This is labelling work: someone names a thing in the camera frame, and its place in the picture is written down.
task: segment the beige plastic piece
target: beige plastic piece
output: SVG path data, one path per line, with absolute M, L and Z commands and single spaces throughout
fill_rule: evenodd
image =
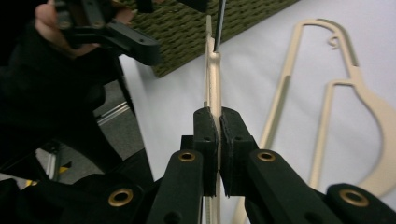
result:
M 212 37 L 211 17 L 206 16 L 206 53 L 205 53 L 205 102 L 204 106 L 210 107 L 210 111 L 215 121 L 218 135 L 221 136 L 220 116 L 221 116 L 221 79 L 220 79 L 220 59 L 221 55 L 214 52 L 215 39 Z M 218 147 L 218 174 L 216 181 L 217 197 L 206 198 L 206 223 L 220 224 L 220 174 L 221 165 L 221 142 Z
M 383 196 L 396 187 L 396 110 L 371 92 L 364 84 L 361 76 L 361 70 L 359 69 L 347 31 L 333 21 L 322 19 L 306 20 L 301 21 L 296 25 L 288 57 L 282 72 L 282 77 L 276 92 L 275 100 L 273 101 L 270 117 L 264 128 L 259 147 L 270 148 L 272 145 L 274 134 L 276 132 L 276 125 L 280 117 L 283 102 L 285 101 L 287 87 L 289 85 L 290 76 L 294 66 L 302 30 L 306 25 L 321 26 L 333 32 L 329 43 L 332 46 L 336 48 L 339 47 L 341 49 L 346 70 L 349 73 L 348 79 L 334 80 L 327 86 L 309 185 L 314 189 L 318 188 L 324 148 L 326 145 L 327 130 L 329 126 L 333 87 L 336 85 L 345 85 L 351 86 L 354 89 L 359 99 L 374 115 L 382 134 L 382 155 L 373 171 L 364 177 L 358 186 L 370 191 L 377 197 Z

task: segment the person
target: person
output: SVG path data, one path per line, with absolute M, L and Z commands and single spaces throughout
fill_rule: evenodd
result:
M 2 18 L 9 29 L 1 49 L 0 173 L 10 160 L 52 136 L 104 173 L 111 171 L 122 158 L 97 125 L 93 110 L 105 101 L 95 96 L 103 95 L 104 85 L 116 79 L 114 56 L 94 43 L 71 48 L 57 28 L 53 0 L 11 2 L 25 14 L 16 13 L 22 20 L 14 22 Z M 128 7 L 114 8 L 120 22 L 134 16 Z

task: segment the table surface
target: table surface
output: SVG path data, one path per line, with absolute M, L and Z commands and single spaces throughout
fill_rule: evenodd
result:
M 395 1 L 303 0 L 222 43 L 222 105 L 240 113 L 259 143 L 294 25 L 321 18 L 335 21 L 347 30 L 366 86 L 396 108 L 395 9 Z M 288 98 L 271 148 L 305 181 L 312 166 L 325 85 L 348 78 L 340 49 L 332 49 L 327 43 L 331 35 L 329 30 L 317 26 L 304 28 Z M 121 56 L 120 60 L 150 166 L 158 179 L 170 156 L 179 150 L 181 135 L 193 135 L 192 114 L 204 106 L 205 56 L 161 78 L 134 59 Z M 360 183 L 376 166 L 381 144 L 374 117 L 353 89 L 336 87 L 319 190 L 325 192 L 335 183 Z M 395 173 L 384 175 L 396 178 Z M 381 199 L 396 209 L 396 190 Z M 222 200 L 222 223 L 229 223 L 237 199 Z

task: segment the wicker mat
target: wicker mat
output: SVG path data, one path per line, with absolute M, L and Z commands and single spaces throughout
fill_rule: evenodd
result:
M 221 42 L 231 39 L 298 0 L 231 0 L 227 1 Z M 134 0 L 119 0 L 134 9 Z M 212 16 L 216 30 L 219 0 L 209 1 L 207 12 L 194 10 L 176 0 L 155 4 L 152 13 L 137 13 L 132 26 L 157 39 L 162 62 L 152 66 L 156 77 L 164 77 L 185 63 L 205 53 L 206 14 Z

